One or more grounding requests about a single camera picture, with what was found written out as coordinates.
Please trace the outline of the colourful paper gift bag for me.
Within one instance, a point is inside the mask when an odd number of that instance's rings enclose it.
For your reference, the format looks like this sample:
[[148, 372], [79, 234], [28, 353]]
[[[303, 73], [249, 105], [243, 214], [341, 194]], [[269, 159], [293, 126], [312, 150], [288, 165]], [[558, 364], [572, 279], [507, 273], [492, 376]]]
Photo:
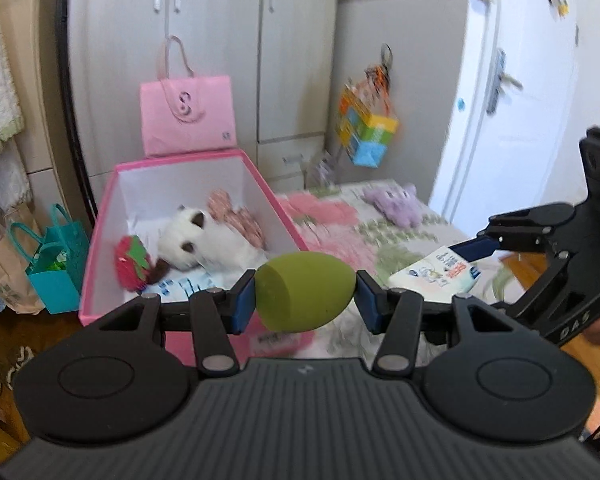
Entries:
[[336, 133], [354, 166], [378, 168], [399, 126], [387, 92], [369, 82], [343, 87]]

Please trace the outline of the white door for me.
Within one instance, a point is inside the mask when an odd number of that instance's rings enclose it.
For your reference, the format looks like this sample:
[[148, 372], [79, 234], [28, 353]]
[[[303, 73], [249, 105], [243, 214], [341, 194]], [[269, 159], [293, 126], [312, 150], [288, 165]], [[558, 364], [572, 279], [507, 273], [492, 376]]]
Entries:
[[[494, 214], [541, 203], [566, 126], [576, 68], [578, 0], [560, 18], [548, 0], [495, 0], [486, 12], [475, 101], [446, 200], [430, 200], [467, 235]], [[492, 116], [486, 94], [496, 50], [524, 85], [505, 87]]]

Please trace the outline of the pink floral scrunchie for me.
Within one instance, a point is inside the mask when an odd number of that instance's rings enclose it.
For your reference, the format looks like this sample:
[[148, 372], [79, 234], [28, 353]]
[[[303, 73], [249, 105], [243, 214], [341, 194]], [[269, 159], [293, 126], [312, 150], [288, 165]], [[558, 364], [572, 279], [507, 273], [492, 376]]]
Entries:
[[215, 221], [234, 228], [253, 247], [265, 248], [264, 235], [256, 218], [246, 208], [235, 209], [227, 192], [223, 190], [211, 192], [207, 207], [209, 214]]

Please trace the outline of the pink fuzzy strawberry plush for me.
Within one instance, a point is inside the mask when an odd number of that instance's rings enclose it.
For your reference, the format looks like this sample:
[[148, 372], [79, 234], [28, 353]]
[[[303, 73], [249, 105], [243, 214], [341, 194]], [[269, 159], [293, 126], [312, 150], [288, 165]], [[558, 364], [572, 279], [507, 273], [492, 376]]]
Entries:
[[142, 292], [152, 268], [149, 252], [137, 235], [125, 235], [114, 248], [114, 270], [123, 289]]

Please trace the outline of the pink storage box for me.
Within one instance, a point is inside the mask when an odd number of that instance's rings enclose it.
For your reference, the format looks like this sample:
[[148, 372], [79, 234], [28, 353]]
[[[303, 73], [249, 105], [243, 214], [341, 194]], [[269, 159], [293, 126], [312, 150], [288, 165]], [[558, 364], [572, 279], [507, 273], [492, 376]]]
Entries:
[[306, 249], [242, 151], [117, 166], [100, 203], [80, 320], [90, 324], [142, 294], [166, 304], [229, 289], [269, 258]]

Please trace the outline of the brown paper bag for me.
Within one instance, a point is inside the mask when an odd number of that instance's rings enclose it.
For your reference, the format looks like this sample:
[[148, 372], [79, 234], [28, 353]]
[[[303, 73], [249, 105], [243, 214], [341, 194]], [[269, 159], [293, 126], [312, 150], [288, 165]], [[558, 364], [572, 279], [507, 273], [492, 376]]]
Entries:
[[8, 236], [12, 222], [20, 222], [35, 235], [40, 235], [38, 222], [27, 204], [20, 204], [0, 221], [0, 298], [6, 307], [18, 314], [36, 315], [44, 310], [44, 304], [30, 284], [26, 270], [28, 260], [20, 255]]

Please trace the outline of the small tissue pack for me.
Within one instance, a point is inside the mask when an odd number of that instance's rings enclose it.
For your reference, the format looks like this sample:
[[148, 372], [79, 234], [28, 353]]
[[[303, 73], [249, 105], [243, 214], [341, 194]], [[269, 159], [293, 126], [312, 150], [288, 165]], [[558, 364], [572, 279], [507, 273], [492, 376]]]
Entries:
[[388, 287], [412, 290], [430, 302], [450, 302], [457, 294], [468, 294], [480, 274], [478, 266], [442, 246], [390, 275]]

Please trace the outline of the grey wardrobe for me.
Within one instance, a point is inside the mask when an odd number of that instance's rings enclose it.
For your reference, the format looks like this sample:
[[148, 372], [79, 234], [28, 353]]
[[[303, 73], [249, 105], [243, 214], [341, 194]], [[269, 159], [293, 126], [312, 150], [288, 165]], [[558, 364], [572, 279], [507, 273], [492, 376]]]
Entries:
[[434, 190], [456, 98], [471, 0], [68, 0], [74, 116], [88, 183], [143, 155], [140, 87], [166, 37], [173, 76], [230, 77], [238, 145], [279, 191], [337, 144], [342, 87], [393, 56], [400, 127], [377, 169], [342, 162], [343, 181]]

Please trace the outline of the floral tablecloth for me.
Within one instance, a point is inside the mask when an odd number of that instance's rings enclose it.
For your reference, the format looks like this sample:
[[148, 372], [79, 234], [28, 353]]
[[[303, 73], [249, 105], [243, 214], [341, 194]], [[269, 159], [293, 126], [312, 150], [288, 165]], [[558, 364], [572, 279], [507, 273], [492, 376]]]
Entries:
[[[451, 246], [468, 236], [440, 214], [422, 205], [422, 224], [400, 229], [365, 203], [362, 194], [384, 186], [384, 181], [312, 188], [279, 194], [278, 200], [312, 252], [335, 256], [355, 270], [365, 270], [378, 284], [390, 275], [429, 255], [441, 246]], [[354, 304], [349, 304], [334, 322], [314, 333], [312, 344], [299, 354], [304, 358], [361, 358], [373, 361], [381, 338], [366, 332]]]

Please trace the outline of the white brown plush cat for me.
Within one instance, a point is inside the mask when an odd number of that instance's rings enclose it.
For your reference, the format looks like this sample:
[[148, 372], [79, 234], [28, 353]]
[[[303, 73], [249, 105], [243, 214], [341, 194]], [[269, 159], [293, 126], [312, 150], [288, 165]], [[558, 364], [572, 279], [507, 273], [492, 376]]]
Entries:
[[186, 272], [196, 266], [239, 278], [266, 260], [263, 249], [253, 247], [231, 226], [215, 221], [208, 211], [179, 206], [159, 233], [148, 284], [162, 281], [171, 269]]

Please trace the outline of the green sponge egg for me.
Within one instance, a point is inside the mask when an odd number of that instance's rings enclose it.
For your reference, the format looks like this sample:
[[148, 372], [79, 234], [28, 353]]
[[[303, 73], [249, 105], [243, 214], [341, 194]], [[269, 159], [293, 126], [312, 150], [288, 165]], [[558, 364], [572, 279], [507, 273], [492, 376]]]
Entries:
[[291, 252], [254, 274], [257, 312], [271, 332], [317, 330], [350, 304], [355, 283], [355, 270], [334, 256]]

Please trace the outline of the teal plastic bag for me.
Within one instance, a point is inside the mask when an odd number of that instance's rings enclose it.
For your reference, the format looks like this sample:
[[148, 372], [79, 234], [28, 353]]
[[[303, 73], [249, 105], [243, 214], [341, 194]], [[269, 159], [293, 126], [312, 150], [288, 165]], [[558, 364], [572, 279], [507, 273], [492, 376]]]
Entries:
[[8, 236], [27, 261], [27, 278], [50, 314], [79, 310], [86, 268], [88, 238], [82, 223], [72, 220], [61, 204], [50, 208], [52, 225], [38, 235], [14, 222]]

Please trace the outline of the pink tote bag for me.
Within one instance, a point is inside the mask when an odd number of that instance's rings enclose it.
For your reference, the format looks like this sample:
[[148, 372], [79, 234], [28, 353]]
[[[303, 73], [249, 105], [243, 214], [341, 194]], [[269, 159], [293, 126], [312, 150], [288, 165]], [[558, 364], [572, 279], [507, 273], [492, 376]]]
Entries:
[[[170, 47], [180, 48], [186, 76], [169, 73]], [[157, 80], [140, 86], [140, 133], [144, 155], [162, 157], [226, 150], [237, 145], [230, 77], [198, 76], [182, 40], [169, 36], [158, 57]]]

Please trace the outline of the purple plush doll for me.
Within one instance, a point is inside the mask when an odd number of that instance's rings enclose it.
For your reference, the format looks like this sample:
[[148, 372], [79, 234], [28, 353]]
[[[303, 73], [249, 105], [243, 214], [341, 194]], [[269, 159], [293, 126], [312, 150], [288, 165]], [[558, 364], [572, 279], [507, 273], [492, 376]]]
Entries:
[[422, 223], [422, 204], [417, 198], [415, 185], [392, 184], [366, 188], [362, 192], [362, 199], [401, 229], [415, 229]]

